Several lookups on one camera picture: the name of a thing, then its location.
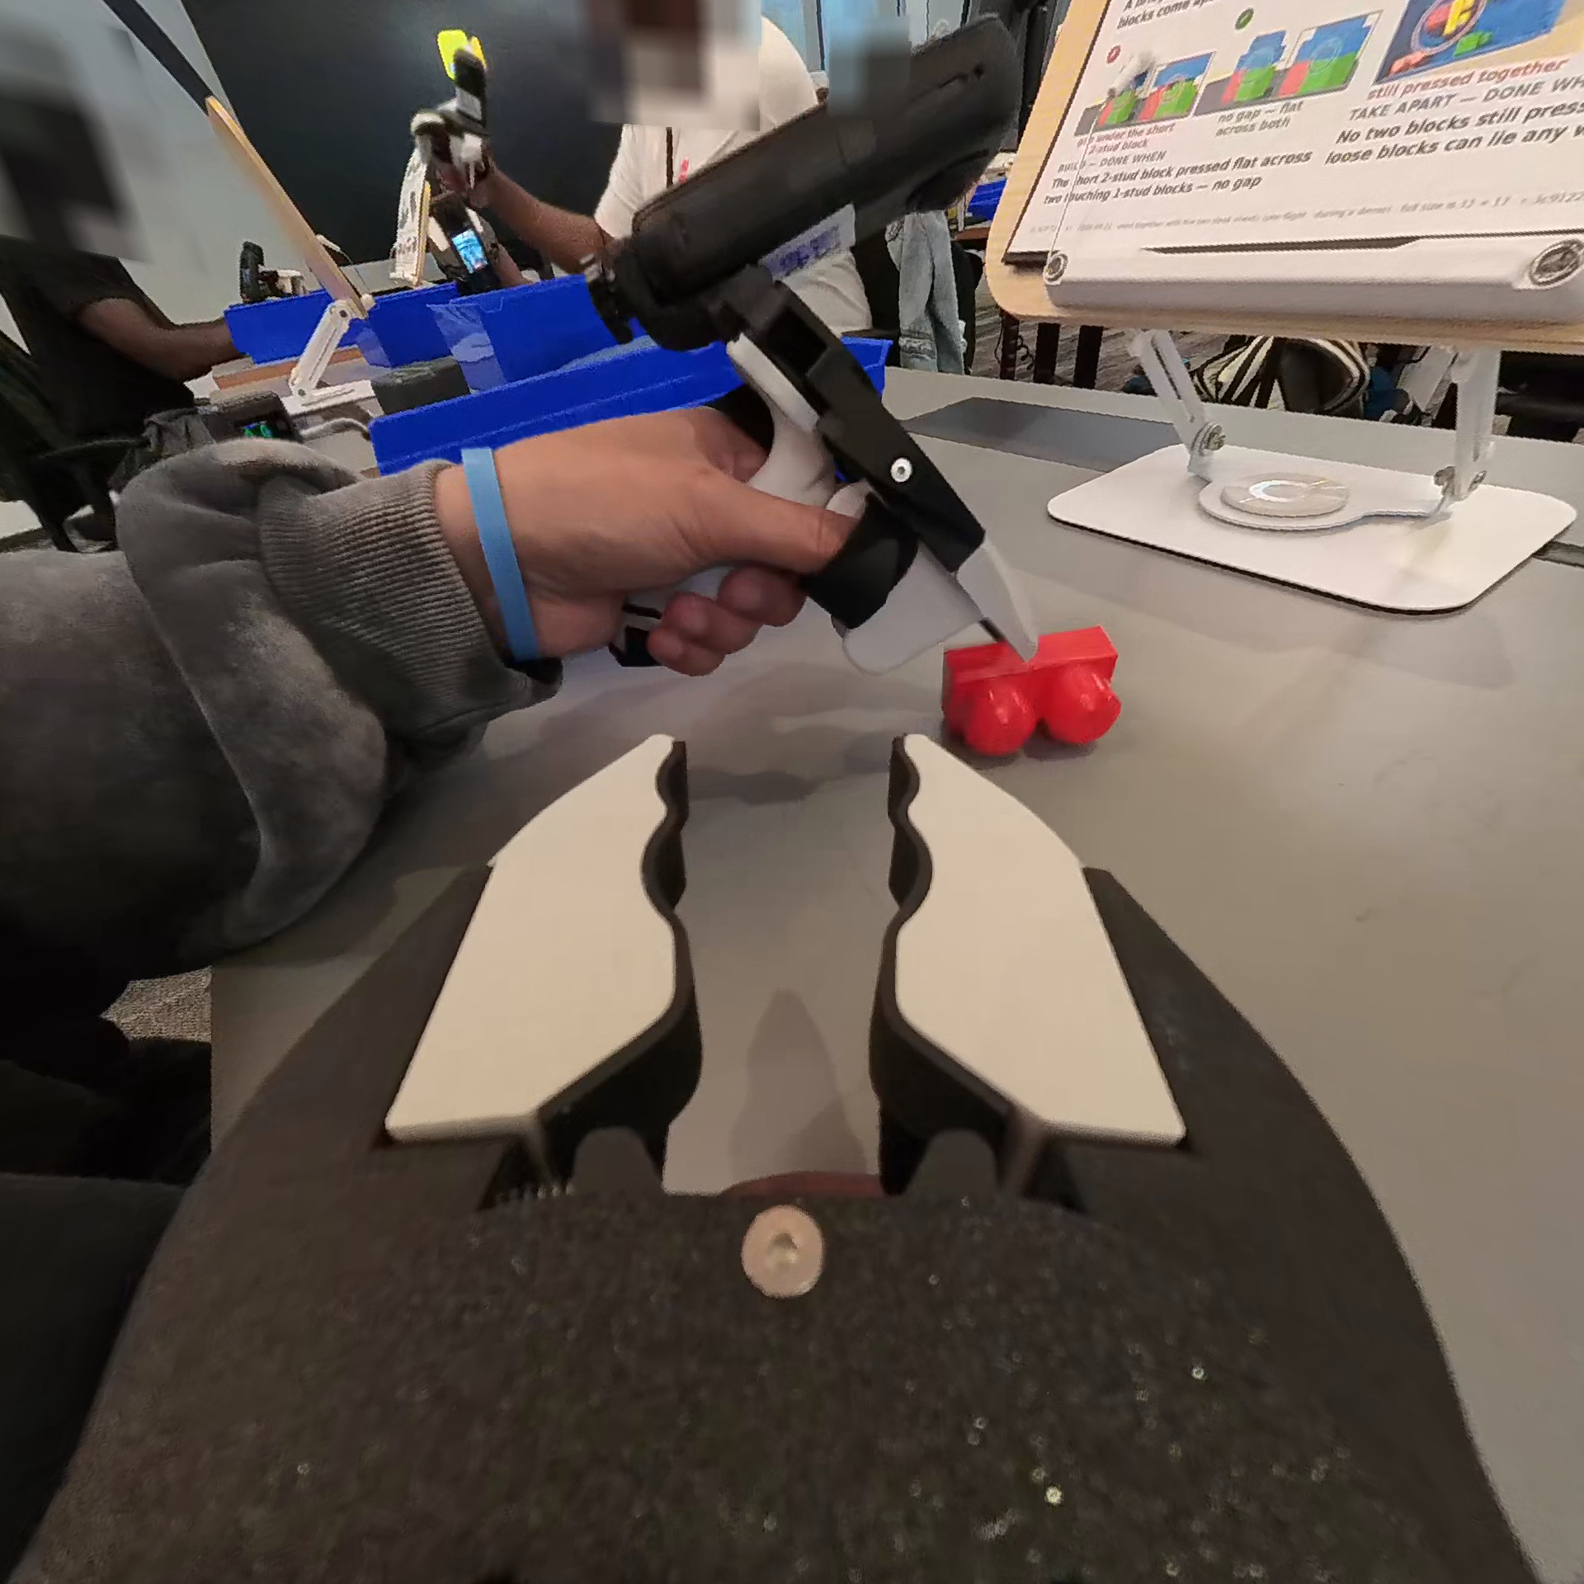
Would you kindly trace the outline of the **denim jacket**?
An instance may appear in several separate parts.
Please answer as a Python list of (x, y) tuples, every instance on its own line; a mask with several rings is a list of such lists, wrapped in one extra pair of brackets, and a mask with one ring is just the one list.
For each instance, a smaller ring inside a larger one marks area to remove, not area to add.
[(884, 244), (897, 271), (897, 359), (905, 369), (963, 373), (965, 331), (944, 210), (910, 210)]

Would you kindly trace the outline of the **person's dark trousers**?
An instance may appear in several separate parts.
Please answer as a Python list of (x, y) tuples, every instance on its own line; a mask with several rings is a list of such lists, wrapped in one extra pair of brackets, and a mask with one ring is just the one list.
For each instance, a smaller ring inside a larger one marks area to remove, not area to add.
[(3, 1061), (2, 1576), (66, 1478), (128, 1304), (211, 1140), (211, 1048), (124, 1038)]

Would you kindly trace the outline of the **blue wristband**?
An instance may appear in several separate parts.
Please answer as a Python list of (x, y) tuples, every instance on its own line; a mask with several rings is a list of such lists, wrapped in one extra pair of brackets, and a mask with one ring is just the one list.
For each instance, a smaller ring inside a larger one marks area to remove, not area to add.
[(507, 654), (518, 667), (537, 663), (543, 657), (541, 642), (511, 533), (496, 452), (486, 446), (464, 448), (462, 474)]

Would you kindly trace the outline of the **red two-stud toy block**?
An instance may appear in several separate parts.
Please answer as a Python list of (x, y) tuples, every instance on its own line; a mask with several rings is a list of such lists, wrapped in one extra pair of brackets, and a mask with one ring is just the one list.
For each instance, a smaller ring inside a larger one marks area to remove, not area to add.
[(1007, 642), (943, 652), (943, 725), (988, 757), (1007, 757), (1042, 731), (1063, 746), (1099, 740), (1118, 721), (1116, 646), (1101, 625), (1050, 631), (1022, 659)]

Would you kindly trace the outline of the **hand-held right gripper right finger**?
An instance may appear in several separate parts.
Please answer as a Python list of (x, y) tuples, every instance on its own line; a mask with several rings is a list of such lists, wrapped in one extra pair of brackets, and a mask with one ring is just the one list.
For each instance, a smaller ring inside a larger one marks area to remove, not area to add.
[(978, 1138), (1031, 1193), (1069, 1140), (1173, 1150), (1184, 1117), (1095, 891), (1054, 827), (927, 737), (890, 752), (888, 891), (871, 1014), (878, 1176)]

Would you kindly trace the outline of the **grey desk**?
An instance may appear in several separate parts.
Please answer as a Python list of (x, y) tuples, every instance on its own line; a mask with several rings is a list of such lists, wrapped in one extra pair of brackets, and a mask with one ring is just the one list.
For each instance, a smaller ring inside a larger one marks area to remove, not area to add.
[[(1046, 503), (1152, 408), (895, 369), (888, 407), (1031, 405), (926, 452), (1041, 627), (1099, 623), (1122, 716), (982, 763), (1108, 870), (1290, 1065), (1367, 1176), (1440, 1329), (1510, 1523), (1580, 1579), (1580, 565), (1531, 559), (1448, 618), (1310, 599), (1061, 527)], [(665, 1182), (873, 1165), (865, 1029), (894, 737), (939, 661), (865, 678), (812, 610), (712, 678), (567, 665), (560, 695), (392, 808), (301, 923), (213, 974), (230, 1129), (454, 867), (652, 733), (686, 742), (682, 918), (703, 1076)]]

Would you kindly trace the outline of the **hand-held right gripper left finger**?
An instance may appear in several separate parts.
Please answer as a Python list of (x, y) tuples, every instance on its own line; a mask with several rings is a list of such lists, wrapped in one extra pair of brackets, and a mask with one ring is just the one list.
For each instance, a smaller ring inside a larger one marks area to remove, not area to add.
[(624, 1129), (663, 1174), (701, 1074), (686, 812), (686, 746), (648, 737), (498, 850), (388, 1138), (509, 1138), (535, 1182), (562, 1183), (588, 1136)]

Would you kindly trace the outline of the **black white striped bag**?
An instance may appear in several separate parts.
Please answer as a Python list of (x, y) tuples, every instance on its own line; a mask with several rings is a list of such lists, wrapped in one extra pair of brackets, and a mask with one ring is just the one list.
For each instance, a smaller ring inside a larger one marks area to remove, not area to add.
[(1339, 418), (1363, 416), (1371, 371), (1357, 342), (1280, 335), (1231, 335), (1190, 367), (1207, 403)]

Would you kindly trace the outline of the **printed instruction sheet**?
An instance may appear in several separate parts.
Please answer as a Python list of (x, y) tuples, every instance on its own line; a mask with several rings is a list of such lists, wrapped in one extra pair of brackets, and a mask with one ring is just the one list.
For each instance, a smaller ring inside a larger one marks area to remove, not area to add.
[(1050, 248), (1580, 227), (1580, 1), (1118, 1), (1009, 233)]

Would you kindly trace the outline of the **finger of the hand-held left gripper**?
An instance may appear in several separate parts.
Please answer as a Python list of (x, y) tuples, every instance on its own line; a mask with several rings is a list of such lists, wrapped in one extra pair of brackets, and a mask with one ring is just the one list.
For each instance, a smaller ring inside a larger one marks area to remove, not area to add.
[(978, 622), (1020, 659), (1037, 654), (1041, 635), (1029, 614), (1022, 584), (993, 542), (982, 540), (956, 567), (956, 582), (976, 610)]

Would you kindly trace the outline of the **person's left hand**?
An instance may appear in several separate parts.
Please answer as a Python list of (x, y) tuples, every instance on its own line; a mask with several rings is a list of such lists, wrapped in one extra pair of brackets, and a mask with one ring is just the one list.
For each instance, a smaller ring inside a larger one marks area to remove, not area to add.
[[(662, 667), (703, 676), (801, 610), (801, 578), (856, 520), (750, 486), (763, 454), (714, 408), (554, 431), (496, 450), (541, 642), (564, 659), (613, 642), (624, 605), (665, 589), (646, 638)], [(462, 467), (433, 482), (445, 542), (509, 657)]]

